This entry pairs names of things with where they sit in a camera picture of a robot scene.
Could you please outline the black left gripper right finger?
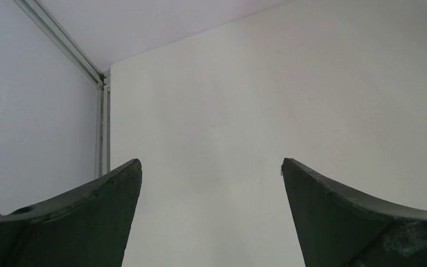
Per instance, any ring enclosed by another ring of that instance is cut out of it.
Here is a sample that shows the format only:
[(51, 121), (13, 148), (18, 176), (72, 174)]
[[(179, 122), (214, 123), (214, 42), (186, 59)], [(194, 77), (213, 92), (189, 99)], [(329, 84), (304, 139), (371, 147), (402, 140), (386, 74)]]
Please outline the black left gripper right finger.
[(389, 202), (295, 159), (281, 166), (306, 266), (427, 266), (427, 210)]

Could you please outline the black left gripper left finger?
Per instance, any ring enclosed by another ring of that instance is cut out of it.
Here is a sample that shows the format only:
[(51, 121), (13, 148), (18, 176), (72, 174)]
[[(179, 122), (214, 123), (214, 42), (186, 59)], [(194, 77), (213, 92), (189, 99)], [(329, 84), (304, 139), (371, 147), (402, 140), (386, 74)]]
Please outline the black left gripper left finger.
[(0, 266), (121, 266), (142, 185), (132, 159), (48, 200), (0, 214)]

